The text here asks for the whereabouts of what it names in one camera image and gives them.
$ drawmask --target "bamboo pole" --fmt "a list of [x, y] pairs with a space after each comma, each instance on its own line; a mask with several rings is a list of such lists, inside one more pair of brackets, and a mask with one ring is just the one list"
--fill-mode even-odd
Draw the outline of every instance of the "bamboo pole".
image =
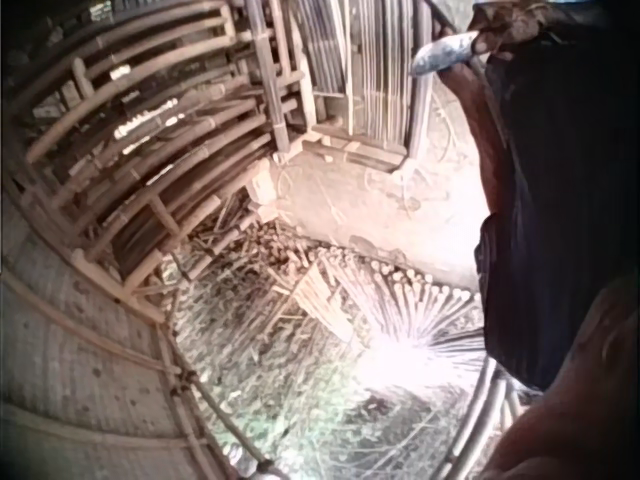
[[178, 162], [176, 162], [176, 166], [169, 172], [167, 172], [164, 176], [162, 176], [158, 181], [152, 183], [151, 185], [147, 185], [142, 190], [138, 191], [134, 199], [126, 205], [120, 207], [117, 210], [117, 215], [115, 215], [113, 219], [104, 227], [100, 238], [88, 251], [87, 260], [95, 260], [98, 255], [107, 247], [109, 242], [111, 242], [111, 240], [118, 234], [118, 232], [129, 222], [129, 220], [133, 218], [133, 216], [140, 210], [142, 210], [144, 206], [149, 204], [149, 202], [153, 198], [156, 198], [160, 193], [162, 193], [162, 191], [168, 188], [175, 180], [180, 178], [187, 171], [193, 169], [202, 161], [209, 158], [217, 151], [219, 151], [231, 140], [239, 138], [242, 135], [254, 130], [255, 128], [258, 128], [266, 121], [267, 119], [264, 115], [258, 115], [232, 127], [227, 132], [221, 135], [217, 135], [213, 139], [208, 140], [207, 142], [205, 142], [205, 144], [198, 147], [197, 150], [194, 150], [181, 158]]
[[202, 30], [208, 30], [210, 28], [220, 27], [225, 24], [226, 24], [226, 20], [222, 17], [207, 18], [205, 20], [192, 22], [187, 25], [182, 25], [180, 27], [173, 28], [166, 32], [162, 32], [158, 35], [145, 38], [144, 40], [138, 43], [134, 43], [133, 45], [128, 46], [127, 48], [124, 48], [119, 52], [112, 53], [108, 57], [104, 58], [103, 60], [93, 64], [91, 67], [87, 69], [86, 77], [89, 80], [93, 80], [94, 78], [107, 72], [109, 69], [115, 67], [116, 65], [126, 62], [130, 58], [135, 57], [136, 55], [139, 55], [140, 53], [145, 52], [147, 50], [151, 50], [152, 48], [157, 47], [158, 45], [169, 43], [172, 40], [180, 39], [185, 35], [189, 35], [195, 32], [200, 32]]
[[[431, 15], [424, 0], [414, 1], [415, 44], [425, 45], [431, 41]], [[411, 178], [419, 162], [426, 156], [428, 144], [429, 111], [433, 92], [433, 75], [425, 75], [413, 80], [411, 100], [411, 122], [409, 126], [408, 155], [394, 172], [398, 183]]]
[[447, 480], [462, 480], [467, 478], [467, 475], [478, 460], [482, 449], [487, 444], [493, 427], [498, 421], [500, 407], [504, 403], [506, 387], [507, 379], [501, 370], [496, 370], [494, 378], [491, 380], [487, 400], [478, 416], [478, 421], [474, 425], [460, 455], [451, 466]]
[[373, 170], [378, 170], [384, 173], [391, 173], [396, 168], [393, 163], [388, 163], [377, 158], [371, 158], [364, 153], [345, 152], [344, 150], [340, 150], [339, 148], [321, 145], [319, 143], [310, 142], [308, 140], [302, 141], [302, 149], [307, 152], [315, 153], [316, 155], [329, 156], [336, 160], [340, 160], [346, 163], [353, 163], [355, 165], [371, 168]]
[[[191, 368], [189, 361], [180, 351], [180, 347], [178, 347], [176, 341], [171, 337], [167, 338], [176, 358], [178, 359], [178, 363], [180, 363], [183, 368], [186, 368], [187, 371], [192, 371], [193, 369]], [[249, 452], [249, 454], [258, 461], [258, 463], [266, 464], [268, 462], [267, 457], [265, 457], [264, 454], [253, 444], [253, 442], [251, 442], [251, 440], [247, 438], [244, 433], [233, 423], [233, 420], [231, 420], [229, 415], [224, 410], [222, 410], [211, 393], [209, 393], [209, 390], [207, 390], [207, 388], [202, 384], [202, 382], [200, 382], [197, 377], [193, 379], [193, 385], [196, 387], [198, 393], [200, 393], [207, 405], [209, 405], [209, 408], [213, 410], [213, 413], [220, 420], [222, 425], [224, 425], [229, 433], [231, 433], [236, 438], [236, 440], [238, 440], [238, 443], [240, 443], [242, 448]]]
[[[225, 67], [221, 72], [222, 71], [226, 72], [228, 69]], [[164, 129], [166, 121], [170, 118], [215, 102], [216, 100], [223, 98], [227, 93], [247, 85], [249, 85], [249, 77], [240, 76], [224, 83], [211, 85], [204, 91], [195, 92], [193, 95], [184, 96], [175, 107], [170, 108], [156, 117], [138, 125], [138, 127], [129, 132], [127, 136], [111, 143], [102, 152], [100, 152], [93, 161], [87, 162], [74, 175], [72, 175], [71, 178], [55, 194], [52, 199], [54, 206], [60, 207], [70, 201], [73, 194], [80, 191], [83, 184], [89, 182], [92, 178], [95, 178], [95, 176], [100, 173], [100, 170], [109, 165], [109, 163], [113, 161], [114, 157], [119, 155], [126, 147], [133, 145], [146, 136], [157, 134]]]
[[[2, 283], [13, 290], [13, 292], [22, 298], [28, 305], [33, 307], [40, 314], [48, 318], [66, 332], [80, 338], [94, 347], [109, 352], [117, 357], [124, 358], [125, 360], [135, 363], [141, 367], [159, 371], [165, 370], [165, 366], [161, 361], [123, 347], [122, 345], [97, 334], [90, 328], [71, 320], [53, 305], [33, 293], [31, 289], [22, 283], [10, 270], [7, 269], [6, 266], [2, 272], [1, 279]], [[179, 374], [180, 369], [178, 367], [172, 368], [170, 373]]]
[[[156, 333], [162, 359], [165, 365], [167, 365], [168, 367], [171, 365], [171, 351], [167, 342], [167, 338], [163, 335], [162, 330], [160, 329], [160, 325], [156, 325]], [[196, 460], [196, 463], [199, 465], [205, 478], [207, 478], [208, 480], [219, 479], [219, 476], [214, 474], [209, 460], [202, 451], [201, 442], [199, 442], [195, 437], [193, 427], [191, 425], [191, 419], [189, 418], [187, 409], [184, 406], [182, 400], [182, 392], [180, 391], [180, 385], [178, 385], [175, 375], [167, 374], [167, 383], [169, 384], [169, 388], [171, 389], [171, 391], [176, 392], [175, 394], [170, 396], [171, 398], [173, 398], [176, 417], [178, 421], [177, 423], [180, 425], [180, 429], [184, 432], [189, 441], [189, 446], [191, 447], [191, 451]]]
[[[127, 194], [127, 192], [139, 182], [141, 178], [149, 172], [150, 170], [159, 167], [165, 161], [167, 161], [173, 154], [178, 152], [179, 150], [185, 148], [190, 143], [195, 141], [196, 139], [202, 137], [203, 135], [211, 132], [218, 128], [221, 124], [228, 122], [243, 113], [247, 113], [253, 110], [256, 107], [256, 100], [249, 99], [242, 102], [240, 105], [232, 107], [228, 110], [224, 110], [217, 114], [214, 114], [210, 117], [206, 117], [196, 125], [192, 127], [185, 128], [184, 134], [180, 135], [157, 150], [153, 151], [150, 155], [140, 158], [138, 164], [131, 165], [131, 163], [123, 165], [118, 171], [113, 175], [113, 181], [115, 182], [110, 189], [106, 190], [102, 195], [100, 195], [89, 208], [86, 209], [85, 213], [76, 221], [75, 223], [75, 232], [77, 234], [82, 233], [91, 223], [93, 223], [109, 205], [112, 205], [114, 202], [118, 200], [122, 195]], [[243, 122], [243, 128], [247, 129], [243, 131], [243, 133], [247, 133], [251, 129], [255, 128], [262, 123], [266, 122], [266, 117], [264, 115], [256, 116], [255, 119], [252, 119], [248, 122]], [[226, 145], [232, 140], [228, 135], [220, 135], [215, 138], [215, 143], [212, 142], [211, 152], [222, 148], [222, 146]], [[95, 258], [96, 252], [92, 249], [92, 253], [89, 256], [90, 261]]]
[[60, 82], [60, 80], [69, 71], [73, 60], [76, 58], [84, 60], [119, 41], [125, 40], [131, 35], [138, 34], [164, 23], [214, 11], [219, 9], [222, 5], [224, 5], [224, 2], [221, 1], [203, 0], [202, 2], [194, 3], [192, 5], [185, 5], [168, 11], [158, 12], [153, 15], [145, 15], [142, 18], [114, 28], [107, 33], [94, 36], [81, 47], [65, 55], [52, 68], [45, 71], [41, 70], [39, 72], [39, 76], [26, 88], [20, 91], [16, 99], [12, 102], [11, 109], [13, 112], [17, 113], [29, 106], [32, 106], [33, 103], [37, 102], [46, 94], [46, 90], [50, 88], [52, 84], [55, 85]]
[[276, 145], [280, 153], [288, 153], [291, 148], [289, 144], [289, 134], [287, 133], [284, 112], [282, 111], [280, 95], [276, 86], [276, 71], [273, 64], [273, 56], [271, 55], [271, 46], [269, 45], [267, 25], [264, 19], [262, 5], [260, 0], [246, 0], [245, 7], [253, 33], [256, 55], [260, 66], [260, 75], [262, 77], [265, 97], [273, 123]]
[[168, 68], [176, 63], [184, 62], [214, 50], [229, 47], [233, 43], [233, 39], [218, 37], [177, 48], [137, 66], [131, 70], [131, 73], [128, 75], [107, 83], [96, 90], [95, 94], [90, 98], [78, 104], [70, 112], [62, 116], [49, 130], [39, 137], [27, 151], [27, 162], [34, 163], [41, 160], [75, 124], [79, 123], [88, 114], [111, 100], [117, 94], [127, 91], [136, 83], [139, 83], [161, 69]]
[[353, 135], [353, 73], [351, 65], [351, 9], [349, 0], [342, 0], [345, 41], [345, 95], [347, 96], [347, 133]]
[[495, 370], [496, 361], [489, 356], [485, 357], [482, 370], [478, 376], [476, 388], [474, 389], [471, 401], [467, 406], [467, 411], [465, 412], [464, 417], [462, 417], [458, 431], [456, 432], [455, 437], [453, 437], [453, 441], [449, 446], [447, 454], [431, 475], [431, 480], [443, 480], [444, 478], [447, 478], [447, 480], [449, 479], [447, 475], [451, 470], [452, 462], [459, 458], [463, 447], [469, 439], [471, 431], [476, 424], [478, 416], [480, 415], [485, 399], [487, 398], [487, 394], [491, 386], [491, 379], [493, 378]]
[[76, 270], [102, 288], [107, 294], [129, 306], [134, 311], [139, 312], [140, 317], [146, 320], [147, 323], [164, 322], [164, 316], [160, 310], [142, 299], [133, 297], [100, 266], [87, 262], [81, 249], [74, 250], [69, 261]]
[[[2, 418], [4, 422], [75, 443], [131, 448], [136, 450], [170, 450], [191, 447], [191, 442], [187, 438], [129, 437], [116, 433], [98, 432], [76, 427], [75, 425], [69, 425], [59, 420], [41, 417], [40, 415], [22, 410], [7, 402], [0, 403], [0, 406], [0, 418]], [[199, 438], [195, 439], [195, 443], [197, 445], [205, 445], [207, 440]]]
[[316, 104], [313, 98], [311, 71], [309, 69], [309, 61], [304, 53], [304, 45], [302, 43], [302, 36], [300, 35], [300, 28], [298, 27], [295, 15], [291, 11], [291, 5], [289, 5], [288, 12], [293, 58], [296, 63], [296, 68], [304, 72], [304, 79], [300, 82], [300, 96], [302, 98], [302, 111], [304, 113], [305, 125], [307, 127], [307, 131], [309, 131], [316, 123], [318, 123], [316, 118]]
[[95, 90], [91, 81], [87, 78], [87, 67], [84, 65], [84, 61], [81, 58], [75, 58], [71, 63], [71, 71], [73, 72], [73, 78], [76, 80], [80, 95], [85, 100], [91, 97]]

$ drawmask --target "bamboo strip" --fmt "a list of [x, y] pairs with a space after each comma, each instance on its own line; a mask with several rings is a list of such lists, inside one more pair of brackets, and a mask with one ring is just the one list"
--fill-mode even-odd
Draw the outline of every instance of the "bamboo strip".
[[[188, 448], [191, 446], [190, 441], [186, 438], [129, 437], [115, 433], [97, 432], [62, 423], [59, 420], [41, 417], [7, 402], [2, 402], [0, 405], [2, 406], [0, 408], [2, 421], [72, 442], [145, 450]], [[204, 445], [207, 440], [195, 439], [195, 443]]]
[[458, 431], [456, 432], [453, 441], [449, 446], [447, 454], [442, 461], [436, 467], [434, 473], [431, 475], [431, 480], [443, 480], [445, 477], [449, 480], [449, 472], [452, 468], [452, 462], [459, 458], [464, 446], [471, 435], [472, 429], [480, 416], [480, 412], [483, 408], [485, 399], [487, 398], [489, 389], [492, 385], [493, 374], [496, 370], [496, 361], [491, 357], [485, 357], [482, 370], [478, 376], [478, 382], [476, 388], [471, 396], [471, 401], [467, 407], [467, 410], [460, 422]]
[[[31, 289], [29, 289], [28, 286], [22, 283], [10, 270], [7, 269], [6, 266], [2, 272], [2, 282], [5, 285], [9, 286], [9, 288], [11, 288], [11, 290], [13, 290], [16, 295], [25, 300], [31, 307], [33, 307], [35, 310], [40, 312], [40, 314], [51, 320], [66, 332], [71, 333], [72, 335], [75, 335], [85, 342], [106, 352], [129, 360], [136, 365], [159, 371], [163, 371], [165, 369], [163, 363], [159, 360], [155, 360], [134, 350], [123, 347], [122, 345], [119, 345], [114, 341], [97, 334], [90, 328], [74, 322], [53, 305], [42, 300], [35, 293], [33, 293]], [[171, 370], [171, 373], [178, 374], [180, 373], [180, 369], [173, 368]]]

